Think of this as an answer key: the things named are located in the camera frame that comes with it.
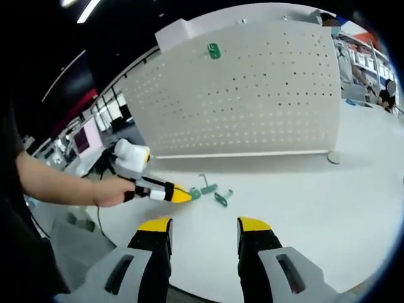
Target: monitor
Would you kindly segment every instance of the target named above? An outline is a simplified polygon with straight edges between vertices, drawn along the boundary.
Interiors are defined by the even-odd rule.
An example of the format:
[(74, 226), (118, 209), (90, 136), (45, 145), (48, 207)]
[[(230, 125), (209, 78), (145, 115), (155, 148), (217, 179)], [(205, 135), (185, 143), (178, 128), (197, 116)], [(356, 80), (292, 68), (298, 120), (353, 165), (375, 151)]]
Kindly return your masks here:
[(77, 129), (73, 139), (75, 149), (80, 158), (92, 154), (95, 150), (103, 147), (94, 116), (88, 118), (80, 128)]
[(87, 148), (90, 147), (90, 144), (87, 140), (87, 135), (84, 128), (81, 128), (75, 135), (74, 135), (74, 143), (76, 144), (78, 153), (83, 153)]

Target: finger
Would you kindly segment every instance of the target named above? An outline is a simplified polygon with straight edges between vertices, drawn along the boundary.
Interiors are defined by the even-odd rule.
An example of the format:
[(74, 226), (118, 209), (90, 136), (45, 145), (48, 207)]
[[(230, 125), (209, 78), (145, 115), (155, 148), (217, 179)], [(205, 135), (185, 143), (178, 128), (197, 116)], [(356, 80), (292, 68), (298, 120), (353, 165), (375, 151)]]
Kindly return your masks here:
[(107, 199), (102, 201), (101, 203), (99, 203), (98, 205), (100, 207), (111, 207), (111, 206), (115, 206), (118, 204), (121, 204), (124, 202), (124, 195), (123, 194), (119, 194), (113, 198)]
[(115, 182), (116, 188), (119, 189), (119, 192), (134, 191), (136, 187), (133, 182), (121, 178), (115, 179)]

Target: person's arm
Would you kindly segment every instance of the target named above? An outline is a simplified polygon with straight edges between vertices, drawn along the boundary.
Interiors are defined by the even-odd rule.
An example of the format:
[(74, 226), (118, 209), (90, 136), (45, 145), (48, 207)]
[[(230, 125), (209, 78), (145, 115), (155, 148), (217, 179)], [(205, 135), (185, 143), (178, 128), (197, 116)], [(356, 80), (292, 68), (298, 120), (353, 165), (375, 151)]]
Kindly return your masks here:
[(5, 144), (14, 155), (25, 194), (43, 202), (62, 205), (114, 206), (124, 201), (126, 191), (134, 191), (135, 185), (124, 179), (92, 182), (62, 173), (31, 157), (24, 150), (18, 134), (12, 104), (4, 124), (8, 135)]

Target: shelf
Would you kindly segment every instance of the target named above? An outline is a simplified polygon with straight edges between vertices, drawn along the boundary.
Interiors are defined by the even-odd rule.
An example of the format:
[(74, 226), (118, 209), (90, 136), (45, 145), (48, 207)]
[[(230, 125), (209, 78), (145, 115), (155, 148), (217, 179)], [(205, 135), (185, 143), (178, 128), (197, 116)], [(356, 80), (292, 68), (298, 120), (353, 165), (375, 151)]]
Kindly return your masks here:
[[(364, 69), (365, 71), (368, 71), (368, 72), (374, 74), (374, 75), (377, 77), (377, 73), (376, 73), (376, 71), (375, 71), (374, 69), (368, 68), (367, 66), (361, 65), (361, 64), (356, 63), (356, 62), (354, 63), (354, 65), (357, 66), (357, 67), (360, 68), (360, 69)], [(388, 79), (386, 76), (383, 76), (383, 75), (381, 75), (381, 74), (379, 75), (379, 77), (380, 77), (381, 79), (384, 79), (384, 80), (387, 80), (387, 79)]]
[[(351, 44), (361, 45), (361, 46), (365, 47), (366, 49), (368, 49), (370, 52), (372, 52), (372, 47), (369, 44), (367, 44), (367, 43), (365, 43), (365, 42), (363, 42), (363, 41), (361, 41), (359, 39), (356, 39), (355, 37), (353, 37), (353, 36), (351, 36), (351, 35), (349, 35), (347, 33), (340, 32), (338, 38), (340, 38), (341, 40), (346, 41), (348, 43), (351, 43)], [(382, 54), (377, 49), (375, 49), (374, 52), (376, 53), (378, 58), (380, 58), (384, 62), (390, 64), (390, 61), (389, 61), (389, 59), (387, 58), (386, 55)]]

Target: person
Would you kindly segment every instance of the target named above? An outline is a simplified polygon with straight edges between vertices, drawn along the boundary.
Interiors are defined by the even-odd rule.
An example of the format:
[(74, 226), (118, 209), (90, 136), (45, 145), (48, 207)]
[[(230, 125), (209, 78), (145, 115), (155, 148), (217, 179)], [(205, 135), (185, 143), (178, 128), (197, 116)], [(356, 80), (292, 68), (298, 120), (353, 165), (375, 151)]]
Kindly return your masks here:
[(344, 91), (355, 89), (354, 77), (365, 86), (372, 86), (371, 83), (362, 75), (360, 69), (355, 66), (354, 61), (350, 57), (347, 44), (338, 38), (341, 30), (341, 23), (329, 13), (321, 13), (323, 27), (331, 27), (331, 36), (334, 42), (336, 58), (338, 59), (338, 67), (340, 69), (341, 88)]
[(52, 302), (66, 293), (48, 239), (41, 238), (23, 194), (59, 205), (110, 207), (124, 201), (135, 185), (115, 178), (92, 182), (46, 166), (24, 151), (11, 102), (0, 107), (0, 226), (2, 232), (3, 293)]
[(396, 105), (396, 83), (392, 79), (386, 80), (386, 89), (380, 91), (377, 104), (383, 106), (387, 112), (393, 112)]

